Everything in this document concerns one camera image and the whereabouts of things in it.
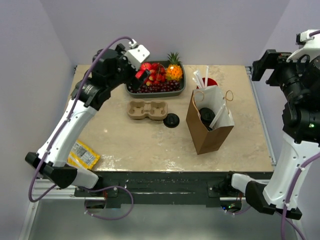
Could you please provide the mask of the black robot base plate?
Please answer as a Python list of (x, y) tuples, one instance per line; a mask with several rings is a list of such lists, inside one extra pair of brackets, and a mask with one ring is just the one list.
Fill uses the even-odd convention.
[(218, 207), (221, 198), (239, 199), (240, 191), (231, 187), (229, 172), (100, 171), (94, 192), (75, 190), (76, 197), (103, 199), (108, 188), (107, 207), (136, 205), (203, 205)]

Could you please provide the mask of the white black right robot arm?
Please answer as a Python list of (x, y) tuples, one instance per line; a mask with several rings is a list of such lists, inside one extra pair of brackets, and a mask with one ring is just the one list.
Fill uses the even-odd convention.
[(266, 70), (273, 71), (266, 84), (279, 87), (286, 98), (279, 159), (268, 184), (234, 172), (222, 189), (230, 197), (241, 191), (259, 213), (278, 212), (300, 220), (298, 196), (310, 167), (308, 160), (320, 153), (320, 51), (268, 49), (253, 62), (252, 81), (260, 81)]

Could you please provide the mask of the black cup lid top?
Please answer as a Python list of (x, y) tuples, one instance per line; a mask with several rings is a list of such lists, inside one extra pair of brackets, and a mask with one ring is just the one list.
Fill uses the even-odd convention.
[(211, 124), (211, 122), (214, 120), (215, 118), (215, 113), (208, 107), (203, 107), (199, 110), (200, 113), (200, 120), (204, 123), (204, 124)]

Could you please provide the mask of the brown white paper bag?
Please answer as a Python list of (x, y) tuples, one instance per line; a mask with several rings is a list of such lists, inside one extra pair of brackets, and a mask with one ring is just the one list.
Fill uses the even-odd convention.
[[(212, 131), (208, 131), (201, 121), (199, 110), (211, 109), (215, 115), (225, 105)], [(226, 95), (217, 85), (193, 90), (186, 115), (186, 123), (198, 155), (219, 150), (235, 126), (231, 110), (227, 106)]]

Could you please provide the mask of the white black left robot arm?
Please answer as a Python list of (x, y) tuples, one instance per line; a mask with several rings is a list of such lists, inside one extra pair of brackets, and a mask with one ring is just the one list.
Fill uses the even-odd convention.
[(68, 166), (68, 156), (87, 123), (100, 110), (111, 92), (122, 84), (139, 88), (147, 77), (137, 78), (142, 63), (150, 52), (142, 44), (133, 43), (126, 50), (122, 44), (115, 49), (101, 49), (92, 65), (71, 93), (67, 108), (58, 125), (36, 152), (28, 152), (25, 161), (59, 188), (84, 187), (92, 196), (99, 196), (104, 184), (99, 176), (83, 167)]

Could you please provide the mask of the brown pulp cup carrier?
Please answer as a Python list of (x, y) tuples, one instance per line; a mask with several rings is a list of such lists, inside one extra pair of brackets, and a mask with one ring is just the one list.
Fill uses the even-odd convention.
[(168, 103), (163, 100), (134, 99), (127, 104), (127, 115), (133, 120), (149, 118), (161, 121), (168, 115)]

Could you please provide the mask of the black cup lid bottom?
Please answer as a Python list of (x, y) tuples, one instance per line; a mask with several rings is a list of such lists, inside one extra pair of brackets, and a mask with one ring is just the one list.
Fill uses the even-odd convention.
[(212, 131), (212, 130), (213, 130), (213, 128), (210, 127), (210, 124), (209, 124), (209, 123), (204, 123), (204, 126), (206, 127), (206, 129), (207, 129), (208, 131)]

